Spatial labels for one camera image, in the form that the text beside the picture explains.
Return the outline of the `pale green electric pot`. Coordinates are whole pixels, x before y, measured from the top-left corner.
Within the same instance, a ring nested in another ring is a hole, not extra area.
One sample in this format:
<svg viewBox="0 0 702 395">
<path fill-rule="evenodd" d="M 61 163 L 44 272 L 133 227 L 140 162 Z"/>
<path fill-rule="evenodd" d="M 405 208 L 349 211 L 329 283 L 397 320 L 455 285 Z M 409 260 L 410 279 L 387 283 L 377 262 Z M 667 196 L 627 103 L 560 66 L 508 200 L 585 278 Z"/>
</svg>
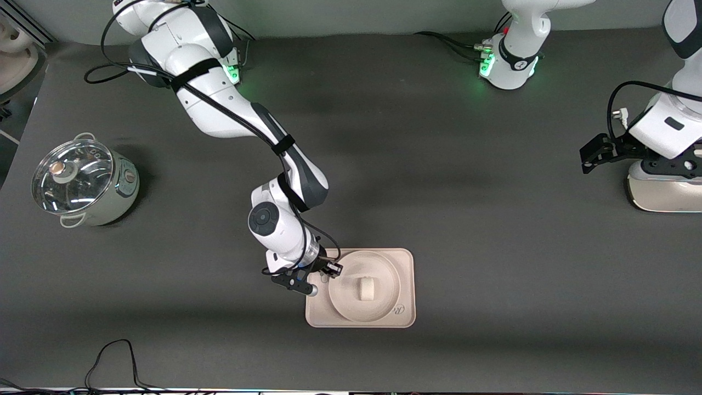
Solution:
<svg viewBox="0 0 702 395">
<path fill-rule="evenodd" d="M 97 140 L 92 133 L 80 133 L 73 140 L 78 138 Z M 112 174 L 112 183 L 93 204 L 78 212 L 60 215 L 59 222 L 62 227 L 99 227 L 112 223 L 122 217 L 133 205 L 140 188 L 137 168 L 131 160 L 115 149 L 105 146 L 114 156 L 115 169 Z"/>
</svg>

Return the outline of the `white rounded device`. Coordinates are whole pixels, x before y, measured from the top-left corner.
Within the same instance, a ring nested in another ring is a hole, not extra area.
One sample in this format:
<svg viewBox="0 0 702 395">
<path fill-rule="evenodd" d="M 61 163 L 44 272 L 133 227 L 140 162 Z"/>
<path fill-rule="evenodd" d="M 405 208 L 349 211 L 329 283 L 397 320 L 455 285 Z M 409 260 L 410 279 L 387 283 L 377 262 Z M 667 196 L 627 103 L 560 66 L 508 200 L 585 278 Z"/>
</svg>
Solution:
<svg viewBox="0 0 702 395">
<path fill-rule="evenodd" d="M 0 14 L 0 97 L 17 87 L 37 63 L 35 41 Z"/>
</svg>

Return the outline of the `glass pot lid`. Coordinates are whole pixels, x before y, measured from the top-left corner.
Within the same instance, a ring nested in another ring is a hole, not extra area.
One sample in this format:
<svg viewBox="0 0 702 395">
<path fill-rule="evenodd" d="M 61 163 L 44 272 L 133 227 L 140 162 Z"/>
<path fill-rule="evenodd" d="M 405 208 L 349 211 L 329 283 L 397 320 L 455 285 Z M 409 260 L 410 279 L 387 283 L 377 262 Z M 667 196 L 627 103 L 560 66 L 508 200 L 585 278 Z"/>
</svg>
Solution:
<svg viewBox="0 0 702 395">
<path fill-rule="evenodd" d="M 93 204 L 112 183 L 115 158 L 105 145 L 78 138 L 51 150 L 32 175 L 30 190 L 38 207 L 55 215 Z"/>
</svg>

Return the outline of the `cream rectangular tray, bear print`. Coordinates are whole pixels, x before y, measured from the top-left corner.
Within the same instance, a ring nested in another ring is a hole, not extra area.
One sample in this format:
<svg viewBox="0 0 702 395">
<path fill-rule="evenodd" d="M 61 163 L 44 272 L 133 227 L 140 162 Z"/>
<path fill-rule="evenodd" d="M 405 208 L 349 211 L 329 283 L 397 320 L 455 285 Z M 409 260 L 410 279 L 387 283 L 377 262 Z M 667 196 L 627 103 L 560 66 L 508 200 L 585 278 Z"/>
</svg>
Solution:
<svg viewBox="0 0 702 395">
<path fill-rule="evenodd" d="M 340 257 L 355 251 L 371 251 L 388 258 L 399 273 L 399 301 L 391 312 L 375 323 L 355 323 L 342 317 L 329 297 L 329 282 L 322 273 L 311 273 L 308 281 L 318 286 L 318 295 L 305 300 L 305 319 L 315 328 L 408 328 L 416 320 L 414 257 L 407 249 L 341 249 Z"/>
</svg>

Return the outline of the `cream white toaster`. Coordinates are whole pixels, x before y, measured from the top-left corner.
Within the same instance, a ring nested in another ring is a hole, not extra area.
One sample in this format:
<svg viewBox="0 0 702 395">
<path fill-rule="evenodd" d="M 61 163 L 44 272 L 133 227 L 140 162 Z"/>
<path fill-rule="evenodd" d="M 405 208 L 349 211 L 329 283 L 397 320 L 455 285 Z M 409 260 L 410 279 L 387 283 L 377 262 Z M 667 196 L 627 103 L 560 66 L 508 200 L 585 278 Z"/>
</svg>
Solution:
<svg viewBox="0 0 702 395">
<path fill-rule="evenodd" d="M 629 167 L 625 183 L 632 204 L 640 210 L 662 213 L 702 213 L 702 177 L 646 173 L 642 162 Z"/>
</svg>

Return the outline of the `round cream plate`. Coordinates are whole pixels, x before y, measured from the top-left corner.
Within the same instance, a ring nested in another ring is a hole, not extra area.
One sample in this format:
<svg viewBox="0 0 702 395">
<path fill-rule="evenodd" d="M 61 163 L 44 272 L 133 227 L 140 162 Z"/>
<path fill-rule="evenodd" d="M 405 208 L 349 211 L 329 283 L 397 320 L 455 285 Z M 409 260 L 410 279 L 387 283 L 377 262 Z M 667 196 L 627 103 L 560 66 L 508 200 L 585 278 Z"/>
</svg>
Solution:
<svg viewBox="0 0 702 395">
<path fill-rule="evenodd" d="M 341 275 L 329 282 L 329 297 L 335 310 L 347 320 L 355 323 L 375 323 L 386 317 L 399 301 L 399 273 L 379 253 L 355 251 L 339 261 L 343 266 Z M 375 278 L 376 298 L 373 302 L 359 300 L 359 280 Z"/>
</svg>

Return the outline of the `aluminium frame rail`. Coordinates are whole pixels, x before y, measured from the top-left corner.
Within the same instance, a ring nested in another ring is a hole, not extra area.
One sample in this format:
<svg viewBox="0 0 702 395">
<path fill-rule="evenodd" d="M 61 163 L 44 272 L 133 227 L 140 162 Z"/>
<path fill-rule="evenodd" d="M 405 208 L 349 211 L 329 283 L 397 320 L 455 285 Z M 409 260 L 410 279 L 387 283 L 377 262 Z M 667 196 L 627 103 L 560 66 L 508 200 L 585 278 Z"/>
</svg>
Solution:
<svg viewBox="0 0 702 395">
<path fill-rule="evenodd" d="M 16 0 L 0 0 L 0 15 L 7 18 L 15 28 L 28 35 L 40 47 L 57 42 L 57 38 L 46 30 L 35 18 L 23 10 Z"/>
</svg>

